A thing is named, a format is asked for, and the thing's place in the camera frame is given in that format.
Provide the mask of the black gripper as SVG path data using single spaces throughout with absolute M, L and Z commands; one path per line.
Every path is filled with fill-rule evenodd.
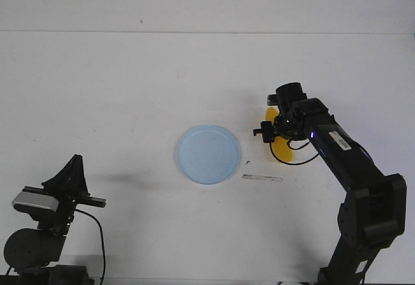
M 297 116 L 294 103 L 307 100 L 301 83 L 291 82 L 279 86 L 274 94 L 267 96 L 267 105 L 276 106 L 279 114 L 274 121 L 262 121 L 260 128 L 253 130 L 253 135 L 262 136 L 264 143 L 273 143 L 275 137 L 285 139 L 306 139 L 303 132 L 303 117 Z
M 75 165 L 78 161 L 78 183 Z M 59 204 L 65 200 L 78 205 L 87 205 L 103 208 L 106 199 L 90 196 L 84 174 L 84 164 L 81 155 L 75 154 L 69 162 L 55 175 L 41 184 L 44 188 L 25 187 L 22 191 L 45 194 L 56 198 Z

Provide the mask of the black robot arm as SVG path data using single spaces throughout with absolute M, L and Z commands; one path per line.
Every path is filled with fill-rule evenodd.
M 78 205 L 103 208 L 106 200 L 88 192 L 83 158 L 75 154 L 40 188 L 24 187 L 13 208 L 37 222 L 35 229 L 20 229 L 6 241 L 3 256 L 15 275 L 1 276 L 2 284 L 94 284 L 86 266 L 60 265 Z
M 340 238 L 318 284 L 362 284 L 383 249 L 404 233 L 407 184 L 400 174 L 384 175 L 369 153 L 338 124 L 317 98 L 308 98 L 298 82 L 282 85 L 267 97 L 279 113 L 253 131 L 263 142 L 277 137 L 308 140 L 346 192 L 337 223 Z

